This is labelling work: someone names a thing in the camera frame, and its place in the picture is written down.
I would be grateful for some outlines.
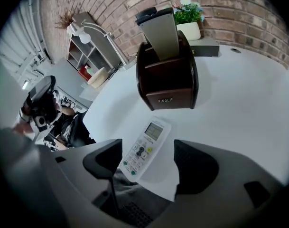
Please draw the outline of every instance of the remote control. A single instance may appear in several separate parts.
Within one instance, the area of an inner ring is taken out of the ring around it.
[[[120,169],[130,181],[137,181],[153,161],[166,137],[171,125],[153,117],[122,159]]]

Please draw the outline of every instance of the wooden desk organizer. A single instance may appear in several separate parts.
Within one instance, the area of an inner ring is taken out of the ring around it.
[[[139,47],[136,73],[138,91],[152,111],[195,107],[198,94],[195,59],[180,30],[178,40],[179,56],[164,61],[159,60],[147,43]]]

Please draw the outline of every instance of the desk lamp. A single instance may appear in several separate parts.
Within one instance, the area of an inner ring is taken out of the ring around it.
[[[125,56],[125,54],[122,52],[120,47],[117,46],[117,44],[113,40],[112,34],[110,32],[107,32],[105,29],[103,29],[101,26],[99,26],[95,23],[86,22],[86,20],[83,20],[81,25],[82,26],[80,27],[76,22],[73,22],[70,24],[69,27],[72,30],[73,35],[79,36],[82,43],[87,44],[91,41],[91,36],[84,32],[84,28],[94,29],[94,30],[100,32],[101,34],[103,34],[103,36],[108,39],[109,43],[114,48],[115,52],[117,53],[118,57],[120,58],[120,60],[123,64],[122,66],[119,67],[119,69],[127,70],[130,67],[132,67],[133,65],[135,65],[136,57],[130,57],[130,59],[128,59]]]

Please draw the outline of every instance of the white desk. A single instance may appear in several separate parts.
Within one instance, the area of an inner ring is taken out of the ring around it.
[[[220,57],[196,57],[199,92],[194,110],[150,111],[139,96],[136,67],[116,73],[99,93],[84,124],[97,141],[123,139],[127,153],[150,117],[171,133],[139,184],[173,200],[179,182],[174,139],[250,157],[283,184],[289,181],[289,72],[257,53],[220,46]]]

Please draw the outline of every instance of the white flower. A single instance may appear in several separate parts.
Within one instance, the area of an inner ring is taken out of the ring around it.
[[[182,4],[182,5],[190,5],[191,4],[191,0],[180,0],[180,3]]]
[[[197,5],[197,7],[200,7],[200,3],[199,2],[192,2],[193,5]]]

